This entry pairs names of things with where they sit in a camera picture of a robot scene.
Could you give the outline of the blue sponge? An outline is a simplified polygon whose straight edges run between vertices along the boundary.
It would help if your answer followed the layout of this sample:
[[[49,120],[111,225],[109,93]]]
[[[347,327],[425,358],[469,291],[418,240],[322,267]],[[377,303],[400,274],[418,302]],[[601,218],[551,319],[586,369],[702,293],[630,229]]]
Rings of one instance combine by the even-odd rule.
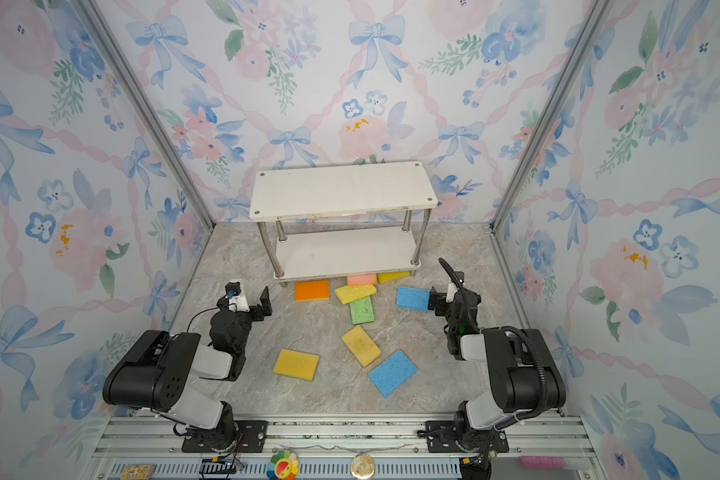
[[[380,394],[387,398],[417,372],[416,366],[398,350],[369,373],[369,379]]]
[[[430,292],[424,289],[399,286],[396,306],[403,309],[429,311]]]

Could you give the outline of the blue sponge front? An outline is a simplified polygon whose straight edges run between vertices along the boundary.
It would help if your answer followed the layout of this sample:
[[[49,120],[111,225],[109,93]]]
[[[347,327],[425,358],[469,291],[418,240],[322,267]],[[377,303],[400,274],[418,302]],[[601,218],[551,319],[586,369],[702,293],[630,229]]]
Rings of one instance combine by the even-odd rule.
[[[369,373],[369,379],[380,394],[387,398],[417,372],[416,366],[398,350]]]

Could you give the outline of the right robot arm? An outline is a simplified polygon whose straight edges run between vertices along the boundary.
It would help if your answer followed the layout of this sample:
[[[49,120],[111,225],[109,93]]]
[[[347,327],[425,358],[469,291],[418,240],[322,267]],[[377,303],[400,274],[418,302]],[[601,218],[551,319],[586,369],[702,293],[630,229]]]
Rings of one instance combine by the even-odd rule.
[[[509,427],[566,403],[565,382],[540,331],[481,328],[480,302],[479,294],[453,283],[446,292],[428,294],[428,309],[446,319],[449,352],[459,361],[485,364],[488,378],[487,391],[462,402],[451,421],[430,420],[417,432],[431,453],[506,453]]]

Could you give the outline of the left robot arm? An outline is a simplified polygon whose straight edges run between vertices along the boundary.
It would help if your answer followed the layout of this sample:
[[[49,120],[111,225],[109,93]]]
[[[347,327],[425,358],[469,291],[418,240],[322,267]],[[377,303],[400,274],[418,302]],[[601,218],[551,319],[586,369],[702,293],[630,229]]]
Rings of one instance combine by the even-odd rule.
[[[253,324],[273,314],[269,289],[252,305],[242,284],[229,282],[212,311],[208,345],[199,333],[144,332],[107,376],[103,400],[173,421],[184,453],[261,453],[268,422],[236,420],[228,402],[203,394],[189,381],[238,380]]]

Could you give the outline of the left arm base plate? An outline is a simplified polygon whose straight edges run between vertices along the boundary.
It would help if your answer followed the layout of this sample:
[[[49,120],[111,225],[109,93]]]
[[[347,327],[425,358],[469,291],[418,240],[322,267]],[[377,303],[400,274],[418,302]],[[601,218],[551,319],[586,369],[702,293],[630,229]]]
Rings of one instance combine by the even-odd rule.
[[[183,434],[183,453],[261,453],[267,437],[265,420],[221,422],[215,429],[188,427]]]

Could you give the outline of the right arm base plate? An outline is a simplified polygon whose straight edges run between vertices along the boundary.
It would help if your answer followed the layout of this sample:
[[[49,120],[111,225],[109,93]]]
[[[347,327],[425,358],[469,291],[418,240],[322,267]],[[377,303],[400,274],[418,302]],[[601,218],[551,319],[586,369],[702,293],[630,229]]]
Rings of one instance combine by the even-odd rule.
[[[496,430],[474,430],[458,425],[454,420],[429,420],[417,437],[426,441],[429,453],[457,453],[467,455],[503,454],[509,452],[506,435]]]

